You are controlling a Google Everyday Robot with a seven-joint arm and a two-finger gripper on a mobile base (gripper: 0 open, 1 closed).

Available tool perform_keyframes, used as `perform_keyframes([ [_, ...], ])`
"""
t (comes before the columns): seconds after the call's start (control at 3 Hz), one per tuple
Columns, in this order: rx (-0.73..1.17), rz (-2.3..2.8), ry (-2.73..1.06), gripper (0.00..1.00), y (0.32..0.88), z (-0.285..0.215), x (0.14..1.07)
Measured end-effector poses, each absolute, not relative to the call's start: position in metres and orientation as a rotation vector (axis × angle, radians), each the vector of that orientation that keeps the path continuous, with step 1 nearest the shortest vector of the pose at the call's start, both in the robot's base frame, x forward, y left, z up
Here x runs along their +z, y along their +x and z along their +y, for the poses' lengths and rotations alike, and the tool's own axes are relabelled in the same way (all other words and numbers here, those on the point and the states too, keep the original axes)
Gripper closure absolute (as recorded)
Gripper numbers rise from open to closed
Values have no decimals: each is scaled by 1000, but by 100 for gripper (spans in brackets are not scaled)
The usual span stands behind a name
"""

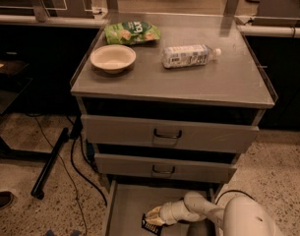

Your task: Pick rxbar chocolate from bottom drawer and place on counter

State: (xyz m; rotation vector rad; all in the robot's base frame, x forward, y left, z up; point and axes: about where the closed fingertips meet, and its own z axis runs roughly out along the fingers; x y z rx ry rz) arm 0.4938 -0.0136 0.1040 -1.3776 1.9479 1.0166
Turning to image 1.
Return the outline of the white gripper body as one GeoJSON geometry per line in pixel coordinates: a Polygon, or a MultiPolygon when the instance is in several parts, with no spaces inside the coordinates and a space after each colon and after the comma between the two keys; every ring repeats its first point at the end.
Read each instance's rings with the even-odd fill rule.
{"type": "Polygon", "coordinates": [[[166,225],[173,225],[179,221],[197,222],[207,218],[203,214],[189,211],[183,201],[177,201],[175,203],[168,202],[164,204],[160,208],[158,214],[160,220],[166,225]]]}

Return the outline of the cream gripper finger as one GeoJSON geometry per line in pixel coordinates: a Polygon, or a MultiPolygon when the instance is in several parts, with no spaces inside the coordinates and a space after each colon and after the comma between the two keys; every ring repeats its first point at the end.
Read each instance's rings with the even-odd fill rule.
{"type": "Polygon", "coordinates": [[[161,209],[161,206],[156,206],[155,208],[153,208],[152,210],[150,210],[150,211],[146,214],[146,216],[157,215],[157,214],[159,214],[160,209],[161,209]]]}
{"type": "Polygon", "coordinates": [[[159,216],[147,217],[146,222],[156,226],[162,226],[165,224],[165,222],[159,216]]]}

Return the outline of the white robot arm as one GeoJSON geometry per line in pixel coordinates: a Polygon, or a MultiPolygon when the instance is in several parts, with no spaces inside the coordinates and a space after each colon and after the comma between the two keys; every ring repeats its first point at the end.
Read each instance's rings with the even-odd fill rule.
{"type": "Polygon", "coordinates": [[[223,236],[284,236],[265,209],[249,197],[235,197],[222,208],[190,191],[181,200],[157,206],[144,215],[147,224],[158,227],[205,219],[219,227],[223,236]]]}

